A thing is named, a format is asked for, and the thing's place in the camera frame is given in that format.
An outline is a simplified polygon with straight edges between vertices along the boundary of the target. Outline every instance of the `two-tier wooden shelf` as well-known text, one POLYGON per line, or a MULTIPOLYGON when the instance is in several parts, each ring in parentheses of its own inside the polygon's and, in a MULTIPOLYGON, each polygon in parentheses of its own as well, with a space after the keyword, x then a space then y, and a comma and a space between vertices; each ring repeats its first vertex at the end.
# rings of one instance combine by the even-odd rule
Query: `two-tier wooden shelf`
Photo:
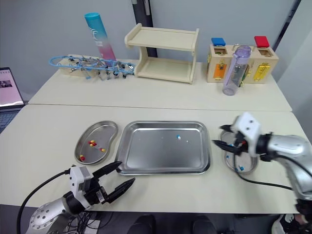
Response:
POLYGON ((196 31, 142 27, 138 23, 125 37, 127 47, 139 46, 140 59, 136 77, 147 77, 192 83, 196 65, 196 31), (190 51, 193 62, 148 57, 146 47, 190 51))

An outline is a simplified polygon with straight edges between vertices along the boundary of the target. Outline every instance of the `black pole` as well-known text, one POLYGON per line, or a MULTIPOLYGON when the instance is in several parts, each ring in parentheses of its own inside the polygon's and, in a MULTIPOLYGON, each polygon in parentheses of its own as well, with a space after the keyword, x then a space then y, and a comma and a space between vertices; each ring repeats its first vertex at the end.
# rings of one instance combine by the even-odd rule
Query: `black pole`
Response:
MULTIPOLYGON (((153 27, 150 1, 132 0, 132 6, 136 18, 136 23, 141 23, 144 27, 153 27)), ((157 58, 156 48, 147 47, 146 49, 149 57, 157 58)))

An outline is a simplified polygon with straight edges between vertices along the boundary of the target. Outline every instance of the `stainless steel tray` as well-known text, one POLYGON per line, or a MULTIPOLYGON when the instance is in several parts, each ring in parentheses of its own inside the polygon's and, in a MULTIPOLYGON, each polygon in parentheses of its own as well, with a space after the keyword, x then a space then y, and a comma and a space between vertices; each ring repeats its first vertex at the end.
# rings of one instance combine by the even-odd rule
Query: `stainless steel tray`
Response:
POLYGON ((117 125, 112 121, 101 121, 90 126, 80 137, 75 148, 75 159, 81 164, 94 164, 107 157, 110 145, 118 132, 117 125), (97 144, 91 147, 89 141, 97 144))
POLYGON ((116 161, 122 175, 199 174, 210 166, 210 140, 196 121, 135 121, 122 134, 116 161))
MULTIPOLYGON (((228 144, 234 144, 234 133, 223 131, 220 136, 222 141, 228 144)), ((234 171, 234 154, 224 153, 225 164, 234 171)), ((258 158, 251 157, 248 153, 242 153, 235 157, 236 170, 242 174, 251 173, 258 165, 258 158)))

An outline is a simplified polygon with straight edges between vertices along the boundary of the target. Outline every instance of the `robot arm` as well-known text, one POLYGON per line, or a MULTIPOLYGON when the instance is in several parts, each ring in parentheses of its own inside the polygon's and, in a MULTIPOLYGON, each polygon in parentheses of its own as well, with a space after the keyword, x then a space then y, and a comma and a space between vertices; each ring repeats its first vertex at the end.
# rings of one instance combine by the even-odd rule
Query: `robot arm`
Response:
POLYGON ((287 171, 292 189, 297 196, 297 210, 303 215, 312 214, 312 177, 294 162, 303 165, 312 173, 312 149, 304 138, 294 135, 279 136, 261 134, 260 123, 249 113, 237 117, 232 125, 223 125, 220 128, 233 132, 236 137, 234 146, 226 142, 215 140, 221 149, 236 155, 247 152, 251 157, 260 156, 262 161, 276 160, 287 171))
POLYGON ((55 201, 40 206, 31 216, 26 234, 63 233, 72 217, 91 209, 94 204, 115 201, 131 187, 135 178, 120 184, 110 194, 106 193, 98 181, 120 164, 120 161, 110 163, 92 174, 86 167, 71 167, 69 177, 71 191, 55 201))

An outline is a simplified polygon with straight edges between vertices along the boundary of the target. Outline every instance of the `person's foot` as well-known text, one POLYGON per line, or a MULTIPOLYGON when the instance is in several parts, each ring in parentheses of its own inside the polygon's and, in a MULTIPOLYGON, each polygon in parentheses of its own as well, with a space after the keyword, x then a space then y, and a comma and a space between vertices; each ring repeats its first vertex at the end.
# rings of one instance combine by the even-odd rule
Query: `person's foot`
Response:
POLYGON ((155 234, 155 227, 155 217, 151 214, 145 214, 135 221, 127 234, 155 234))
POLYGON ((300 223, 296 221, 294 214, 282 214, 272 225, 272 234, 287 234, 297 231, 300 223))
POLYGON ((202 215, 193 221, 192 234, 217 234, 217 232, 212 222, 202 215))

